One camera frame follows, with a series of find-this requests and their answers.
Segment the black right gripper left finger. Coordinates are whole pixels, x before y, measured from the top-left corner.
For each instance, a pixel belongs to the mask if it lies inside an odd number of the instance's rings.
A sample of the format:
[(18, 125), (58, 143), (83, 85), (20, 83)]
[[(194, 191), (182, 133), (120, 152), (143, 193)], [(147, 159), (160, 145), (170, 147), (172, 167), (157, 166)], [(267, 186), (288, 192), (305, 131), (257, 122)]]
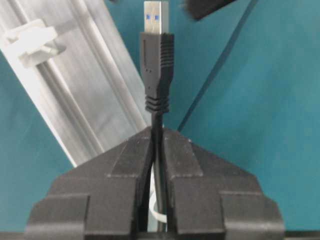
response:
[(28, 240), (131, 240), (148, 229), (151, 129), (57, 177), (32, 208)]

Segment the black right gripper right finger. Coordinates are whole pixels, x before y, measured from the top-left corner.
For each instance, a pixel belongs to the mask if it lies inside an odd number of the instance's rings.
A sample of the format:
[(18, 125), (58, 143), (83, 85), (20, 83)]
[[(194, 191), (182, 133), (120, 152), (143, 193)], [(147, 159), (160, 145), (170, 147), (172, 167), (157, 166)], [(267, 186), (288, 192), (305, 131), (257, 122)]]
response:
[(163, 132), (168, 229), (179, 240), (282, 240), (277, 203), (257, 178), (194, 144)]

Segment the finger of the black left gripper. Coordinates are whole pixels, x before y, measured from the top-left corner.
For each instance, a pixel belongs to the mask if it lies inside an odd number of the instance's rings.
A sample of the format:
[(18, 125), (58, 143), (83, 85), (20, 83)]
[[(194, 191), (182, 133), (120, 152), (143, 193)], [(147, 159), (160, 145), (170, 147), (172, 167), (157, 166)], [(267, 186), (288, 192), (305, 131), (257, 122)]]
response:
[(235, 0), (186, 0), (185, 10), (195, 20), (199, 21)]

